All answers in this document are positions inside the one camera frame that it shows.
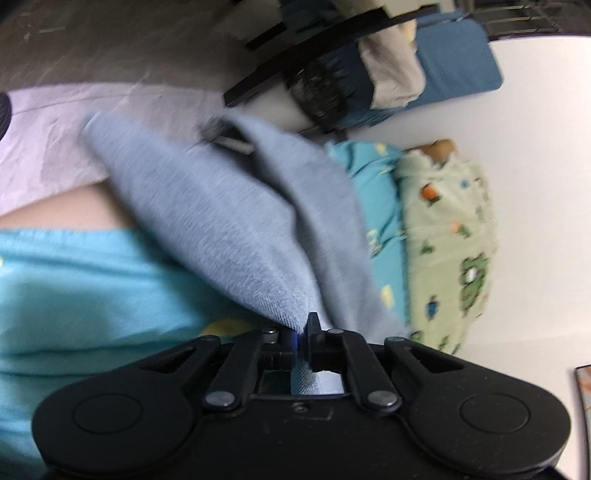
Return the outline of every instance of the gray floor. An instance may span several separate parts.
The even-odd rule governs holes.
[[[141,82],[224,91],[255,59],[212,28],[224,0],[36,0],[0,25],[0,90]]]

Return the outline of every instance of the skin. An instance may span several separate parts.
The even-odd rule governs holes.
[[[135,226],[106,183],[62,193],[0,217],[0,229],[101,231]]]

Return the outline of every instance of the gray fabric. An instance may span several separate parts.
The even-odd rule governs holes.
[[[162,246],[238,303],[301,332],[323,326],[370,342],[406,334],[371,279],[353,185],[320,147],[226,113],[255,153],[188,151],[131,122],[92,116],[82,137]]]
[[[425,89],[425,73],[401,25],[361,38],[359,54],[374,83],[372,109],[404,107]]]

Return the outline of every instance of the light blue towel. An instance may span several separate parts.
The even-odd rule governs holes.
[[[140,231],[0,231],[0,480],[44,470],[30,421],[53,391],[204,328],[267,324]]]

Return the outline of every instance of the chair leg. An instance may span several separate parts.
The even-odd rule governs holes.
[[[246,44],[246,48],[250,51],[254,51],[258,48],[261,48],[265,43],[281,35],[285,30],[287,30],[285,24],[278,23],[277,25],[271,27],[269,30],[261,33],[259,36],[253,38],[250,42]]]

